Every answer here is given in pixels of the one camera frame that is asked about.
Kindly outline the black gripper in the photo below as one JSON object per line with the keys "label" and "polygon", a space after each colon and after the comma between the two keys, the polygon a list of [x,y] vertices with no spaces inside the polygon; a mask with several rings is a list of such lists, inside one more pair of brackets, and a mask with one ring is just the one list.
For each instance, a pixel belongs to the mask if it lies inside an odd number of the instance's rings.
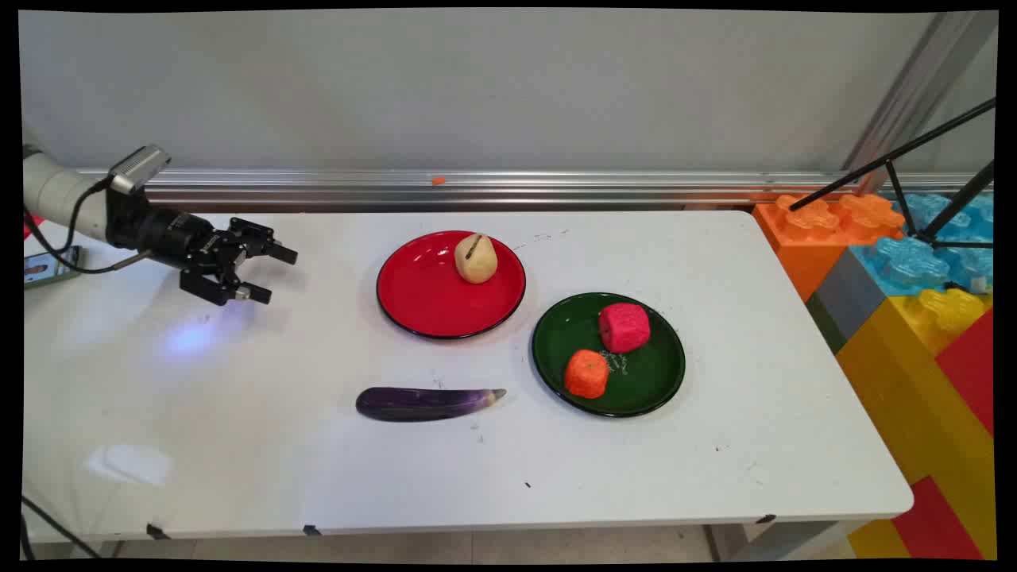
{"label": "black gripper", "polygon": [[231,300],[270,304],[272,290],[238,275],[244,261],[295,265],[299,256],[277,242],[270,227],[233,217],[228,228],[217,229],[188,211],[153,205],[142,191],[106,192],[106,242],[178,269],[181,290],[218,307]]}

